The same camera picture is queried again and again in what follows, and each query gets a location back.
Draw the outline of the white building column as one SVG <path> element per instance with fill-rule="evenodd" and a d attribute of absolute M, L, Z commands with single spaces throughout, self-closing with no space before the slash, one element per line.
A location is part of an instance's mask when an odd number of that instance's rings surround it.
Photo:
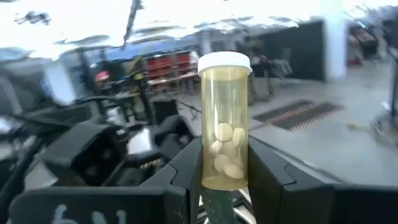
<path fill-rule="evenodd" d="M 319 0 L 323 16 L 325 79 L 342 79 L 347 70 L 347 25 L 343 0 Z"/>

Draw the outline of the red storage rack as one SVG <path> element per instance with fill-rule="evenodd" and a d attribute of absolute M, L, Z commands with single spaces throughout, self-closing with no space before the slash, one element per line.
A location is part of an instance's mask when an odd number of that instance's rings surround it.
<path fill-rule="evenodd" d="M 170 90 L 181 87 L 183 80 L 196 74 L 197 65 L 191 60 L 190 51 L 157 54 L 144 59 L 146 78 L 153 91 Z"/>

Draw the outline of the black room partition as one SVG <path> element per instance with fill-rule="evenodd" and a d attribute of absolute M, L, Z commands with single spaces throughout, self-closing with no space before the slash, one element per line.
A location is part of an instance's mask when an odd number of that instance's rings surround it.
<path fill-rule="evenodd" d="M 288 78 L 325 80 L 323 21 L 313 21 L 245 38 L 249 45 L 269 60 L 281 59 L 286 52 L 293 74 Z"/>

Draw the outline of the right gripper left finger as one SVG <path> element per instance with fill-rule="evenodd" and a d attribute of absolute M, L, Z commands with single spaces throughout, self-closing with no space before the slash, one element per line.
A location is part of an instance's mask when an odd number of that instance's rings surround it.
<path fill-rule="evenodd" d="M 160 171 L 141 184 L 163 190 L 156 203 L 145 202 L 145 224 L 196 224 L 201 191 L 201 139 L 195 138 Z"/>

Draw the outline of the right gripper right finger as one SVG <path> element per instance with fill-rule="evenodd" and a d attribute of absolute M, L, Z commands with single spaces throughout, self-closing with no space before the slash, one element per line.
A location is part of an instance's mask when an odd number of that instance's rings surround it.
<path fill-rule="evenodd" d="M 249 194 L 257 224 L 330 224 L 333 187 L 249 139 Z"/>

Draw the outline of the large yellow vial white tablets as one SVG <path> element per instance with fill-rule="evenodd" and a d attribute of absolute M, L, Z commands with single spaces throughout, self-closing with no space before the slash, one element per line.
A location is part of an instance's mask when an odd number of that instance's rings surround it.
<path fill-rule="evenodd" d="M 201 78 L 202 185 L 248 186 L 248 56 L 213 52 L 198 60 Z"/>

